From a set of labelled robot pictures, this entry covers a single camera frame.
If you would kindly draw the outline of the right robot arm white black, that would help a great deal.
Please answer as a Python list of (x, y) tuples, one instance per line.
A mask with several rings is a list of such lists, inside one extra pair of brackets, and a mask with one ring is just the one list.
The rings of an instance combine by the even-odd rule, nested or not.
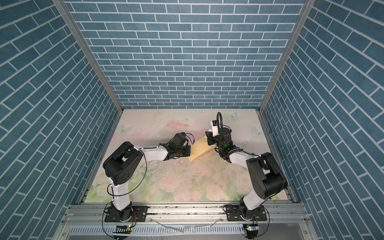
[(232, 142), (231, 129), (214, 126), (206, 131), (207, 143), (215, 145), (219, 156), (231, 164), (249, 171), (252, 190), (240, 200), (239, 210), (244, 219), (254, 217), (269, 199), (288, 187), (287, 179), (271, 153), (256, 155), (244, 151)]

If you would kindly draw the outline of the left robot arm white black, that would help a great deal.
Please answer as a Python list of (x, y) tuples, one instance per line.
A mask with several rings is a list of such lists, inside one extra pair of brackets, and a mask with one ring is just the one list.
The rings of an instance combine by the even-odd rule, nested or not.
[(190, 138), (186, 133), (177, 133), (165, 144), (156, 147), (139, 147), (130, 142), (122, 143), (103, 163), (105, 174), (110, 181), (107, 193), (113, 197), (107, 208), (108, 217), (113, 221), (127, 222), (135, 216), (130, 199), (129, 180), (141, 162), (168, 161), (191, 155)]

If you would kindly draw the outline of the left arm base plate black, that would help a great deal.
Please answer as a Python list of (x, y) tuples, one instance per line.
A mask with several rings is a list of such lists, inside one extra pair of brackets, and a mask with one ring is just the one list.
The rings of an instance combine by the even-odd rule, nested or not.
[(104, 221), (107, 223), (145, 222), (148, 208), (148, 206), (128, 205), (125, 209), (119, 211), (114, 205), (111, 205), (104, 211)]

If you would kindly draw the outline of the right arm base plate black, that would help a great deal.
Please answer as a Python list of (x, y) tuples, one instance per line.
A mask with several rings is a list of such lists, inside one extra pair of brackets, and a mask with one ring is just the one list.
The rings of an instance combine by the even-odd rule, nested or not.
[(245, 205), (224, 205), (223, 211), (229, 222), (267, 220), (266, 211), (263, 206), (254, 210), (248, 210)]

